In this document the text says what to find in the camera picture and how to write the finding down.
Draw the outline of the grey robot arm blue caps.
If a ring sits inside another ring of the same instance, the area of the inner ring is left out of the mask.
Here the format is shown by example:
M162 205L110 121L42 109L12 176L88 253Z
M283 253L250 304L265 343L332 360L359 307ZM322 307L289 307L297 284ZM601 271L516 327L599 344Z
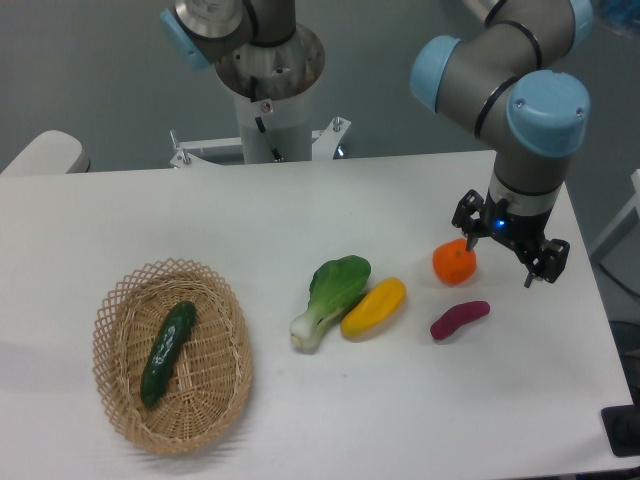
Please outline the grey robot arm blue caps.
M511 250L528 280L554 282L570 251L544 230L579 149L590 97L552 70L589 34L587 1L487 1L484 32L470 42L430 40L409 75L413 96L491 147L488 191L467 193L452 218L468 247L489 237ZM325 52L291 1L177 1L160 16L194 69L214 68L233 95L246 163L330 160L343 123L319 138L309 97Z

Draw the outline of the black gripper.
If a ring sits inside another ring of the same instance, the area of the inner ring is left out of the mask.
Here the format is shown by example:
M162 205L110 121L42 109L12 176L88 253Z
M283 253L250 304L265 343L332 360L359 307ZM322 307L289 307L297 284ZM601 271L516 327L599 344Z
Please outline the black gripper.
M469 190L458 202L452 225L461 230L466 239L466 251L472 251L479 239L489 236L520 253L519 259L527 269L524 287L534 281L553 284L564 272L570 244L561 239L545 240L544 229L551 210L533 216L516 215L508 211L509 202L484 198Z

